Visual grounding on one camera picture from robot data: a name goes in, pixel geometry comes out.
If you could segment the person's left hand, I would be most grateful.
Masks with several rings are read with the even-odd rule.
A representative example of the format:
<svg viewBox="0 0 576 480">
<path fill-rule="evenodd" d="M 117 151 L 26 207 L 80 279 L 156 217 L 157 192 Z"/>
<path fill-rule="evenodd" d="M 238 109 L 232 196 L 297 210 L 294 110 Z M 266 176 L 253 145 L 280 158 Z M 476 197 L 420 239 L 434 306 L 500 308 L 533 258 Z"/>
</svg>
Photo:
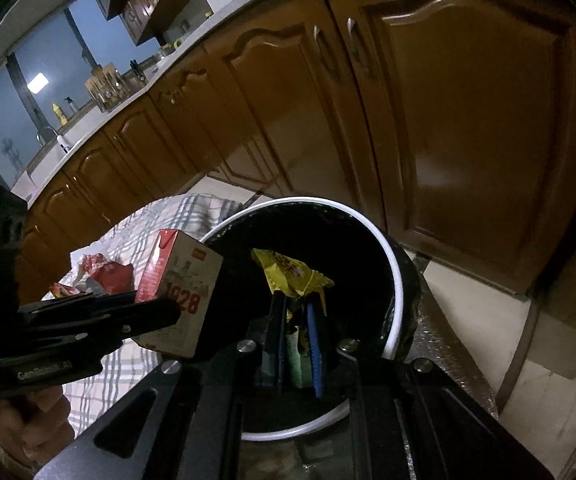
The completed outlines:
<svg viewBox="0 0 576 480">
<path fill-rule="evenodd" d="M 9 401 L 0 400 L 0 464 L 13 479 L 33 479 L 75 438 L 68 420 L 71 403 L 61 386 L 31 392 L 26 399 L 35 409 L 26 419 Z"/>
</svg>

